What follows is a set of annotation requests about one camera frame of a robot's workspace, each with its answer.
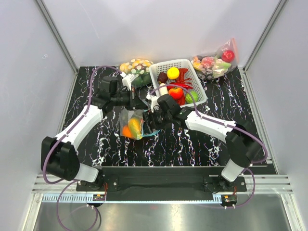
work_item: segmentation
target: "robotic arm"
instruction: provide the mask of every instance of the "robotic arm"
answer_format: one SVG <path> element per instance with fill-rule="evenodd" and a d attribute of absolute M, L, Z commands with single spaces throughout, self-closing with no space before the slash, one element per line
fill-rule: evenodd
<path fill-rule="evenodd" d="M 46 171 L 65 180 L 84 180 L 93 186 L 102 186 L 104 183 L 102 170 L 81 164 L 77 157 L 77 149 L 89 131 L 103 119 L 103 115 L 110 112 L 115 106 L 124 106 L 127 110 L 148 109 L 131 88 L 129 76 L 122 82 L 125 87 L 119 87 L 119 80 L 114 77 L 104 77 L 101 88 L 92 97 L 89 110 L 86 107 L 81 114 L 61 133 L 54 138 L 46 137 L 42 142 L 41 169 L 47 154 L 61 137 L 65 136 L 51 154 Z M 230 184 L 240 173 L 251 164 L 261 150 L 261 146 L 245 134 L 238 132 L 227 125 L 245 128 L 234 121 L 224 121 L 201 114 L 211 121 L 202 119 L 193 108 L 181 108 L 174 99 L 166 94 L 157 99 L 153 110 L 143 113 L 146 132 L 162 129 L 167 123 L 197 130 L 214 136 L 227 144 L 230 160 L 221 173 L 222 184 Z"/>

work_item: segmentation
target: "white basket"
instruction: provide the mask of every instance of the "white basket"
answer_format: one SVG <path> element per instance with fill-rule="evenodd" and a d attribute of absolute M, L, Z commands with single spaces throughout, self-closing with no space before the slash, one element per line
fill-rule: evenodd
<path fill-rule="evenodd" d="M 192 83 L 192 88 L 191 90 L 195 91 L 198 94 L 198 98 L 199 101 L 196 102 L 196 105 L 198 104 L 202 104 L 207 100 L 207 96 L 205 94 L 205 91 L 200 83 L 200 80 L 193 68 L 193 65 L 191 64 L 191 62 L 188 59 L 176 59 L 176 60 L 171 60 L 171 61 L 166 61 L 166 62 L 161 62 L 161 63 L 157 63 L 157 64 L 153 64 L 150 66 L 150 75 L 151 75 L 151 79 L 153 82 L 153 86 L 154 89 L 159 87 L 159 84 L 157 82 L 157 77 L 161 72 L 165 72 L 167 73 L 167 71 L 172 68 L 172 67 L 176 67 L 176 68 L 187 68 L 188 72 L 185 73 L 185 77 L 186 78 L 191 78 L 191 80 L 189 80 L 189 82 Z M 168 83 L 172 83 L 174 82 L 173 80 L 168 79 L 166 84 Z M 160 96 L 159 91 L 156 91 L 156 96 Z M 184 105 L 182 105 L 181 107 L 193 107 L 193 103 L 185 103 Z"/>

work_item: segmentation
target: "floor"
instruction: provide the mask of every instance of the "floor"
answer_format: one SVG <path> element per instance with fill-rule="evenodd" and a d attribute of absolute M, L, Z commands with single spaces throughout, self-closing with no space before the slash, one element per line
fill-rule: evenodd
<path fill-rule="evenodd" d="M 95 67 L 81 67 L 68 107 L 64 128 L 75 119 L 86 105 L 89 78 Z M 112 71 L 99 71 L 98 77 L 110 75 Z M 203 81 L 208 96 L 198 110 L 220 119 L 248 120 L 250 132 L 257 129 L 243 87 L 240 72 L 236 68 L 225 77 Z M 138 89 L 142 99 L 152 86 Z M 86 136 L 79 146 L 79 160 L 87 165 L 102 166 L 224 166 L 229 155 L 224 143 L 197 131 L 170 125 L 157 135 L 139 141 L 119 135 L 120 107 L 115 108 Z"/>
<path fill-rule="evenodd" d="M 239 202 L 244 200 L 247 196 L 239 195 Z M 63 230 L 55 206 L 41 205 L 35 231 Z M 89 208 L 70 215 L 81 206 L 59 205 L 59 215 L 67 228 L 83 231 L 93 224 L 95 212 Z M 278 195 L 255 195 L 248 205 L 235 210 L 224 210 L 219 205 L 104 204 L 99 212 L 101 218 L 93 231 L 291 231 Z"/>

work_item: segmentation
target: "white wall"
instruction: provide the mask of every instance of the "white wall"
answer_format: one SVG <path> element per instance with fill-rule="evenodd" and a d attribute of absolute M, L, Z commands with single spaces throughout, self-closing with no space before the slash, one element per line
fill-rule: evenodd
<path fill-rule="evenodd" d="M 281 173 L 308 228 L 308 1 L 289 1 L 248 70 Z"/>
<path fill-rule="evenodd" d="M 244 65 L 279 0 L 44 0 L 79 66 L 215 51 L 231 37 Z"/>
<path fill-rule="evenodd" d="M 0 3 L 0 223 L 19 230 L 41 141 L 57 132 L 73 72 L 33 0 Z"/>

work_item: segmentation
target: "marble pattern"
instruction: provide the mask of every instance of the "marble pattern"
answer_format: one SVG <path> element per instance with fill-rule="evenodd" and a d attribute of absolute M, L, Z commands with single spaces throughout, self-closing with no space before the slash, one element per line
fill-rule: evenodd
<path fill-rule="evenodd" d="M 73 90 L 64 128 L 86 105 L 89 78 L 95 67 L 81 67 Z M 99 76 L 114 75 L 111 70 L 99 71 L 94 78 L 94 88 Z M 251 122 L 251 131 L 257 132 L 247 96 L 236 68 L 225 77 L 203 81 L 208 96 L 198 110 L 220 119 Z M 137 89 L 142 99 L 152 86 Z M 85 137 L 78 149 L 81 163 L 102 166 L 217 166 L 229 159 L 224 143 L 198 131 L 170 125 L 157 135 L 139 141 L 120 136 L 117 107 L 97 124 Z"/>

